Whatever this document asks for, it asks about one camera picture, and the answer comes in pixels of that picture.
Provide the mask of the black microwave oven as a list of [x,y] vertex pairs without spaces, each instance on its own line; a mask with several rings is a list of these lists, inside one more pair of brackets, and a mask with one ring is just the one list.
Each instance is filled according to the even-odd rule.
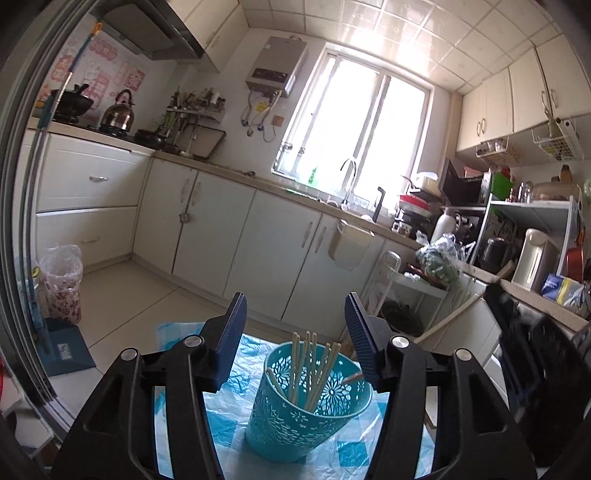
[[489,199],[491,176],[491,172],[480,172],[476,177],[460,177],[453,163],[446,159],[439,189],[448,205],[485,205]]

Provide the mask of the kitchen faucet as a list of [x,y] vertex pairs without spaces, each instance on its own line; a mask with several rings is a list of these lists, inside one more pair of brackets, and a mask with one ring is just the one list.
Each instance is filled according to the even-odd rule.
[[358,173],[358,161],[354,156],[346,159],[342,163],[341,171],[345,171],[344,180],[342,181],[342,209],[346,209],[349,206],[349,196],[351,196],[353,187],[356,182],[356,174]]

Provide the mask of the blue dustpan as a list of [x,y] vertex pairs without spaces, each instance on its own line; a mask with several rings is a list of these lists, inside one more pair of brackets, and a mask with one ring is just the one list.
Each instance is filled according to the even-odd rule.
[[95,367],[78,326],[65,320],[45,320],[37,343],[37,352],[49,377]]

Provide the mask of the wall gas water heater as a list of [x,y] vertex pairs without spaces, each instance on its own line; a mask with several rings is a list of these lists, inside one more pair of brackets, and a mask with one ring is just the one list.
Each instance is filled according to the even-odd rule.
[[270,36],[246,76],[245,84],[263,96],[271,98],[280,92],[281,97],[287,98],[307,55],[308,43],[301,38]]

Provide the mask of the white thermos bottle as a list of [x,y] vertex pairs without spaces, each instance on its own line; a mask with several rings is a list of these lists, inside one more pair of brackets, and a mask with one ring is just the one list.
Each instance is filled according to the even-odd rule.
[[435,243],[444,234],[453,233],[457,226],[457,211],[454,208],[447,207],[444,213],[438,218],[433,231],[431,242]]

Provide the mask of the blue white checkered tablecloth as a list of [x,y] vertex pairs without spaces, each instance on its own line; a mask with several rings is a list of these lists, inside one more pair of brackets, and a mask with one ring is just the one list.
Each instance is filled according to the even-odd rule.
[[290,344],[242,336],[228,381],[204,394],[211,437],[228,479],[363,479],[380,437],[387,394],[345,383],[358,363],[339,356],[317,408],[304,410],[308,387],[287,401]]

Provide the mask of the black range hood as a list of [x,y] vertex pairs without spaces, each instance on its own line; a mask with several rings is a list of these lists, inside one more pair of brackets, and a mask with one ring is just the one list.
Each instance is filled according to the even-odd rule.
[[102,0],[90,14],[102,30],[152,61],[196,61],[205,50],[168,1]]

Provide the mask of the white hanging door bin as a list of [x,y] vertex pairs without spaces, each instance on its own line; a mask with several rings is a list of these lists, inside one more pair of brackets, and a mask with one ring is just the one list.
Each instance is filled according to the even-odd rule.
[[329,257],[339,268],[355,270],[363,262],[374,238],[373,232],[341,219],[329,245]]

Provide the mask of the bagged green vegetables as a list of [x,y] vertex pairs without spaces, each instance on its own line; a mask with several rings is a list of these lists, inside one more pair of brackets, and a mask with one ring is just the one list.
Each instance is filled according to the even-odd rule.
[[444,233],[435,242],[423,246],[415,256],[422,272],[445,286],[456,282],[467,258],[465,247],[452,233]]

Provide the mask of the black wok pan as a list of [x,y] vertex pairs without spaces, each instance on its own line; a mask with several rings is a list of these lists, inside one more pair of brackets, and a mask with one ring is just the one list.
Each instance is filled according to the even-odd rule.
[[54,120],[66,124],[77,124],[81,116],[90,110],[94,101],[84,95],[87,83],[75,84],[72,90],[65,90],[57,104]]

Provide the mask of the white electric thermos pot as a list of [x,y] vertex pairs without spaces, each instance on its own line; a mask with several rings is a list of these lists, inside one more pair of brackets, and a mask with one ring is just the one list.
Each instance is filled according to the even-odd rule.
[[528,229],[512,282],[540,293],[547,276],[556,270],[558,257],[559,250],[546,233]]

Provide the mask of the teal perforated plastic basket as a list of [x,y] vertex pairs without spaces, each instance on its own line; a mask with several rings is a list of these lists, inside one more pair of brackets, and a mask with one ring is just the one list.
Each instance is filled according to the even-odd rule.
[[[317,375],[324,360],[325,347],[318,344]],[[312,450],[342,430],[370,405],[372,387],[363,380],[358,364],[339,354],[314,412],[301,408],[303,388],[304,342],[300,343],[297,366],[297,388],[294,403],[284,399],[266,376],[266,367],[288,392],[290,384],[291,343],[275,347],[263,362],[263,376],[253,401],[252,413],[245,429],[245,439],[256,454],[274,463],[291,463],[307,456]]]

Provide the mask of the bundle wooden chopstick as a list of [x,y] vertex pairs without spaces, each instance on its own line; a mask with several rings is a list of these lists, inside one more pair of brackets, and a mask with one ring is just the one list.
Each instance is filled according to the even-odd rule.
[[273,384],[273,387],[276,388],[277,393],[280,394],[284,399],[288,399],[288,392],[284,391],[283,386],[280,385],[279,380],[277,380],[276,376],[273,373],[273,369],[270,367],[266,367],[266,376],[269,377],[270,383]]
[[305,399],[301,408],[308,410],[311,402],[311,391],[315,385],[315,376],[317,375],[317,349],[318,334],[308,331],[304,339],[304,359],[301,360],[301,369],[304,370],[303,388]]
[[301,337],[297,332],[293,333],[291,337],[291,351],[290,351],[290,384],[288,384],[288,397],[291,403],[294,403],[294,393],[297,388],[297,366],[300,361],[300,342]]
[[325,345],[325,356],[321,363],[321,370],[315,379],[314,386],[311,387],[311,390],[308,393],[307,404],[305,404],[305,409],[308,412],[314,412],[315,408],[317,408],[318,399],[320,399],[322,390],[324,390],[325,383],[328,380],[329,373],[331,373],[332,369],[334,368],[335,361],[337,361],[339,357],[341,347],[342,344],[339,342],[334,342],[332,345]]

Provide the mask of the steel kettle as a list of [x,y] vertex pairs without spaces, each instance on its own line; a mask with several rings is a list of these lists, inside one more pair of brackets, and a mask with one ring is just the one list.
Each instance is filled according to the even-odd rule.
[[110,134],[125,135],[131,131],[134,121],[133,98],[129,89],[121,90],[114,103],[104,112],[99,130]]

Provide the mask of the wall utensil rack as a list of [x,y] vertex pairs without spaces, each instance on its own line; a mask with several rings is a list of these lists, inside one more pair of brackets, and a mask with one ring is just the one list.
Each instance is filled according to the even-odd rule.
[[158,135],[163,138],[162,150],[187,158],[208,159],[226,136],[214,127],[225,116],[225,99],[214,88],[200,93],[171,96]]

